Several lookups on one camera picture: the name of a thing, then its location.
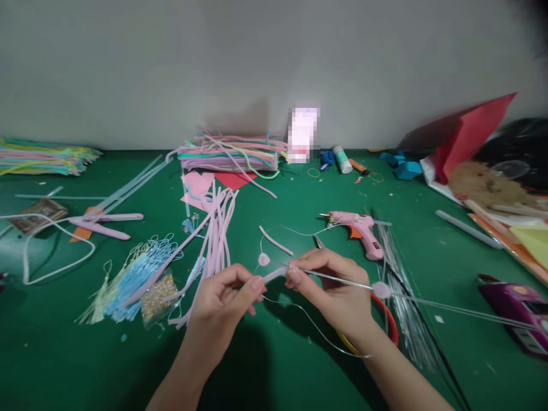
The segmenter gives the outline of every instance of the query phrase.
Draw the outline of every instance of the orange paper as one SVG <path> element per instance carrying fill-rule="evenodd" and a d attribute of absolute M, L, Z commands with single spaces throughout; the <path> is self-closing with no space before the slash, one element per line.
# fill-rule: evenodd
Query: orange paper
<path fill-rule="evenodd" d="M 88 209 L 86 210 L 86 213 L 90 212 L 94 207 L 95 206 L 88 207 Z M 82 227 L 76 227 L 76 230 L 74 231 L 74 235 L 77 235 L 78 237 L 81 237 L 81 238 L 86 239 L 86 240 L 89 240 L 91 238 L 92 233 L 93 233 L 93 231 L 90 231 L 90 230 L 82 228 Z M 76 237 L 71 237 L 69 243 L 76 243 L 77 241 L 81 241 L 81 240 L 77 239 Z"/>
<path fill-rule="evenodd" d="M 541 266 L 536 259 L 531 255 L 529 251 L 523 246 L 523 244 L 514 244 L 507 237 L 501 235 L 496 231 L 491 225 L 486 222 L 482 217 L 479 217 L 476 214 L 471 214 L 470 217 L 486 232 L 488 232 L 491 237 L 499 240 L 506 249 L 510 252 L 510 255 L 518 260 L 525 268 L 530 272 L 535 274 L 537 278 L 542 281 L 546 286 L 548 286 L 548 271 Z"/>

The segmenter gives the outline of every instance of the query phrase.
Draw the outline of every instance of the clear glue stick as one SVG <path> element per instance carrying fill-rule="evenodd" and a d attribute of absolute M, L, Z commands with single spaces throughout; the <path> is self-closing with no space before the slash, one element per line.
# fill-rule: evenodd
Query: clear glue stick
<path fill-rule="evenodd" d="M 350 164 L 350 161 L 348 161 L 348 157 L 346 156 L 342 147 L 341 146 L 333 147 L 333 154 L 335 158 L 337 159 L 337 163 L 339 164 L 339 167 L 341 168 L 341 172 L 343 174 L 350 173 L 352 171 L 352 165 Z"/>

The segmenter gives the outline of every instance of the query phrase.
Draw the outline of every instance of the forearm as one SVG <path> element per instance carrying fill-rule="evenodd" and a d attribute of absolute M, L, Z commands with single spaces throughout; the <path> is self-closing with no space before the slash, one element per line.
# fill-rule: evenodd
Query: forearm
<path fill-rule="evenodd" d="M 365 366 L 391 410 L 452 410 L 453 408 L 409 362 L 375 323 L 368 337 L 357 341 Z"/>
<path fill-rule="evenodd" d="M 208 376 L 181 349 L 146 411 L 194 411 Z"/>

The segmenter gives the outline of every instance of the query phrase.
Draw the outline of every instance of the red paper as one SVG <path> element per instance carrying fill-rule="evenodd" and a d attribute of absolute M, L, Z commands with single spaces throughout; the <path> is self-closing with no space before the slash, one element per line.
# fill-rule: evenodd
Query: red paper
<path fill-rule="evenodd" d="M 478 152 L 497 129 L 516 94 L 491 100 L 460 117 L 453 137 L 437 149 L 436 175 L 440 183 L 447 184 L 451 172 Z"/>
<path fill-rule="evenodd" d="M 255 180 L 257 178 L 257 175 L 253 172 L 247 173 L 247 175 L 252 179 Z M 238 190 L 239 188 L 243 187 L 247 183 L 249 183 L 249 180 L 244 177 L 242 173 L 215 173 L 215 177 L 217 180 L 219 180 L 225 187 L 231 188 L 234 191 Z"/>

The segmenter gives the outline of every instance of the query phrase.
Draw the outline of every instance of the pink glue gun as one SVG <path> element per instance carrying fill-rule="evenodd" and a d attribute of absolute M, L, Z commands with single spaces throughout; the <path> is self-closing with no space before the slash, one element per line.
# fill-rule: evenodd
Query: pink glue gun
<path fill-rule="evenodd" d="M 350 238 L 358 238 L 365 247 L 365 256 L 368 260 L 381 260 L 384 256 L 382 248 L 371 231 L 374 221 L 371 216 L 359 215 L 345 211 L 332 211 L 329 214 L 320 214 L 329 217 L 332 224 L 344 224 L 350 227 Z"/>

